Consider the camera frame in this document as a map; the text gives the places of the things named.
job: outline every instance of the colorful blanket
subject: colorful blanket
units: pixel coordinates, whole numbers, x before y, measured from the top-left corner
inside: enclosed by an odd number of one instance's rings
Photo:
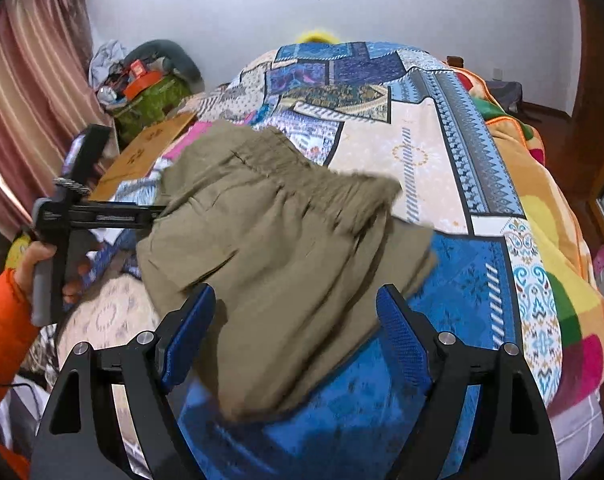
[[[439,266],[411,307],[467,344],[516,343],[544,402],[563,410],[604,378],[604,300],[536,161],[539,136],[493,107],[485,123],[472,99],[481,87],[399,44],[294,44],[202,99],[199,119],[256,112],[253,127],[277,126],[318,164],[396,177],[393,214],[436,230]],[[423,404],[396,368],[377,334],[286,420],[230,426],[193,386],[179,424],[209,479],[382,479]],[[469,388],[442,476],[460,467],[477,399]]]

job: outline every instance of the curtain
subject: curtain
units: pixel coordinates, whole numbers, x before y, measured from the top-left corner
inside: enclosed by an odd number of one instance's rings
[[[0,3],[0,232],[7,237],[30,222],[35,199],[52,193],[73,137],[90,123],[112,126],[88,86],[89,56],[83,0]]]

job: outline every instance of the orange jacket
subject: orange jacket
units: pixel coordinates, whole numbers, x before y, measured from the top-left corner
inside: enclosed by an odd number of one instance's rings
[[[0,275],[0,384],[10,384],[18,373],[38,328],[30,323],[30,304],[13,279],[14,270]],[[0,388],[0,402],[8,388]],[[28,478],[28,461],[0,446],[0,454],[22,479]]]

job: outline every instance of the metal screw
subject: metal screw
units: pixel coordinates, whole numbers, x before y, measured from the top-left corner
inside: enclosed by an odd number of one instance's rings
[[[153,332],[149,332],[148,330],[140,332],[136,339],[140,345],[148,344],[153,340]]]
[[[72,352],[77,355],[82,355],[86,350],[88,350],[88,343],[86,343],[86,341],[77,343],[77,345],[72,348]]]
[[[517,355],[520,353],[520,349],[513,343],[506,343],[504,345],[504,351],[509,355]]]
[[[440,332],[437,334],[437,338],[442,345],[452,345],[456,341],[455,334],[451,334],[450,332]]]

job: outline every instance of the blue patterned bedspread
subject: blue patterned bedspread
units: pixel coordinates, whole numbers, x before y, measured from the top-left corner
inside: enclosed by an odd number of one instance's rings
[[[524,349],[544,400],[559,364],[544,359],[522,325],[544,310],[560,349],[553,301],[531,305],[514,272],[539,267],[510,247],[530,232],[520,200],[482,118],[457,75],[416,48],[393,43],[287,45],[259,57],[203,101],[199,119],[272,124],[310,160],[336,171],[395,176],[393,214],[436,229],[439,266],[409,299],[437,330],[465,343]],[[466,449],[478,390],[441,472],[454,473]],[[423,397],[402,381],[378,334],[286,420],[230,425],[208,394],[191,387],[179,425],[208,479],[383,479],[405,443]]]

